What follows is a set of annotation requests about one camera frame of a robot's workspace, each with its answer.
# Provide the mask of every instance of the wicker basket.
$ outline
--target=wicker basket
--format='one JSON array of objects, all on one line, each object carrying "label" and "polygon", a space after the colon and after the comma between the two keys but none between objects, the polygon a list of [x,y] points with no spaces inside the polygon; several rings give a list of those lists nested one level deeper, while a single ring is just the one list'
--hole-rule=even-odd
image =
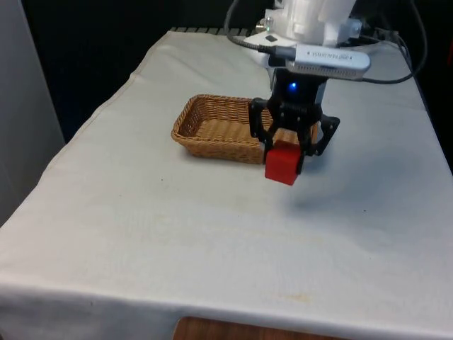
[{"label": "wicker basket", "polygon": [[[199,95],[191,98],[173,126],[171,137],[196,157],[262,164],[263,150],[250,136],[247,98]],[[263,111],[263,124],[272,118]],[[312,129],[316,139],[317,125]],[[274,140],[298,144],[297,134],[279,129]]]}]

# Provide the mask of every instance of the dark background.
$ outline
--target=dark background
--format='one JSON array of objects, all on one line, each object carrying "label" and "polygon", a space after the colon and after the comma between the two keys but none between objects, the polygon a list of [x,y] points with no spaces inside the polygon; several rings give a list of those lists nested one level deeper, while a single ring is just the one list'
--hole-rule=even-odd
[{"label": "dark background", "polygon": [[[231,1],[23,0],[66,141],[127,81],[167,30],[172,26],[220,28]],[[430,48],[418,83],[452,168],[447,115],[452,112],[453,85],[447,60],[453,39],[453,1],[416,2]],[[242,0],[231,27],[254,27],[272,3]],[[375,17],[380,11],[391,27],[400,31],[417,64],[422,52],[420,30],[407,0],[358,0],[354,10],[376,25],[382,24],[382,17]]]}]

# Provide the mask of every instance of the red cube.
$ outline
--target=red cube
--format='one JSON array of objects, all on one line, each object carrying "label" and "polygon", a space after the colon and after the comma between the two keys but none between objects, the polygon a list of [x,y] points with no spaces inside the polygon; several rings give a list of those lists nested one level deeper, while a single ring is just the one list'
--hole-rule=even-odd
[{"label": "red cube", "polygon": [[299,145],[278,140],[266,157],[265,177],[292,186],[297,178]]}]

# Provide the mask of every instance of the black cable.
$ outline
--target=black cable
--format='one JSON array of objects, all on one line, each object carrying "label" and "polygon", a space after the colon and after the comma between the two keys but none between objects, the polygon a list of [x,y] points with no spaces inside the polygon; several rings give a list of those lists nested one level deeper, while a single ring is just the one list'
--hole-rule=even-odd
[{"label": "black cable", "polygon": [[[398,47],[398,49],[400,50],[401,54],[406,59],[406,61],[408,63],[408,66],[409,66],[410,70],[412,71],[412,58],[411,58],[411,54],[409,52],[409,48],[408,48],[408,46],[406,44],[406,41],[404,41],[404,39],[397,32],[392,32],[392,34],[393,34],[395,40],[397,40],[396,41],[396,46]],[[389,41],[389,40],[381,40],[381,39],[378,39],[378,38],[370,37],[368,35],[361,35],[360,38],[368,40],[368,41],[372,41],[373,44],[386,43],[386,44],[389,44],[391,46],[394,46],[394,44],[391,41]]]},{"label": "black cable", "polygon": [[231,21],[231,17],[233,16],[233,12],[236,9],[237,4],[240,0],[233,0],[233,3],[228,8],[226,13],[225,22],[224,22],[224,31],[226,33],[226,37],[232,43],[248,48],[250,50],[255,50],[262,53],[267,53],[268,55],[276,56],[277,58],[284,59],[284,60],[292,60],[296,59],[296,49],[292,46],[264,46],[264,45],[255,45],[249,42],[245,42],[239,40],[238,38],[234,37],[231,34],[229,29],[229,23]]},{"label": "black cable", "polygon": [[268,53],[269,55],[274,54],[275,53],[275,51],[274,51],[275,48],[272,48],[271,46],[250,44],[249,42],[245,42],[245,41],[239,40],[238,38],[234,37],[231,34],[231,31],[229,30],[229,23],[231,21],[231,17],[233,16],[233,12],[236,9],[236,6],[238,5],[239,1],[240,0],[233,0],[233,2],[231,3],[231,6],[228,8],[228,11],[226,13],[225,22],[224,22],[224,31],[225,31],[226,37],[232,43],[234,43],[236,45],[239,45],[239,46],[242,46],[242,47],[245,47],[245,48],[248,48],[250,50],[255,50],[255,51],[259,51],[259,52],[263,52],[263,53]]},{"label": "black cable", "polygon": [[[362,79],[362,81],[367,82],[367,83],[372,83],[372,84],[383,84],[383,85],[400,84],[400,83],[405,82],[406,80],[409,80],[409,79],[411,79],[413,77],[416,77],[420,73],[422,68],[425,66],[426,60],[428,59],[428,37],[426,35],[425,25],[423,25],[422,18],[420,16],[420,13],[418,12],[418,9],[417,9],[417,6],[415,5],[414,0],[410,0],[409,3],[411,5],[411,8],[412,8],[414,14],[415,14],[415,19],[417,20],[417,24],[418,24],[418,26],[420,28],[421,33],[422,33],[423,56],[422,56],[422,59],[420,61],[420,64],[417,66],[417,68],[415,70],[411,70],[410,74],[408,74],[407,76],[404,76],[403,78],[400,78],[400,79],[378,80],[378,79],[364,78],[364,79]],[[401,40],[400,39],[398,39],[398,46],[402,50]]]}]

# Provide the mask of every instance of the led light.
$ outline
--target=led light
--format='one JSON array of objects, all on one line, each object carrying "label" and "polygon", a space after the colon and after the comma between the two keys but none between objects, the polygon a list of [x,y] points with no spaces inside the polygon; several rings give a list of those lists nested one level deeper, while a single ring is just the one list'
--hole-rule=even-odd
[{"label": "led light", "polygon": [[290,83],[289,86],[288,86],[288,91],[289,92],[297,91],[297,83]]}]

